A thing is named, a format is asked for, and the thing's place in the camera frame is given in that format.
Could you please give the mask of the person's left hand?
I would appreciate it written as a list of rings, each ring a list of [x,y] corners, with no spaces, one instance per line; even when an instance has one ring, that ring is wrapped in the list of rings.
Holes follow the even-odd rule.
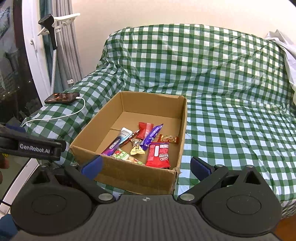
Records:
[[[8,169],[10,167],[10,163],[5,156],[5,154],[0,153],[0,168],[1,169]]]

